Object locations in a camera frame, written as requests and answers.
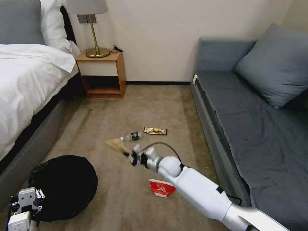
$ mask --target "white wall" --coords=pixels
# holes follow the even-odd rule
[[[99,46],[124,50],[127,80],[190,81],[200,36],[257,37],[281,24],[293,0],[107,0]],[[89,24],[70,15],[78,46],[93,47]]]
[[[295,0],[292,4],[283,26],[308,32],[308,0]]]

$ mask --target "brass lamp base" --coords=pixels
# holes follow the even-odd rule
[[[110,55],[110,50],[103,47],[86,49],[86,56],[89,58],[102,58]]]

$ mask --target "sofa armrest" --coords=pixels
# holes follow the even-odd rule
[[[219,40],[201,37],[194,73],[200,71],[233,71],[237,63],[248,54],[255,43],[255,40]]]

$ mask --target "nightstand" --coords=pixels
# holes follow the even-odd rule
[[[123,98],[126,75],[122,52],[103,58],[89,58],[82,52],[75,60],[88,97]]]

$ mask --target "plastic bottle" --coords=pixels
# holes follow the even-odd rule
[[[121,141],[134,141],[139,140],[143,137],[143,132],[133,132],[127,136],[121,136]]]

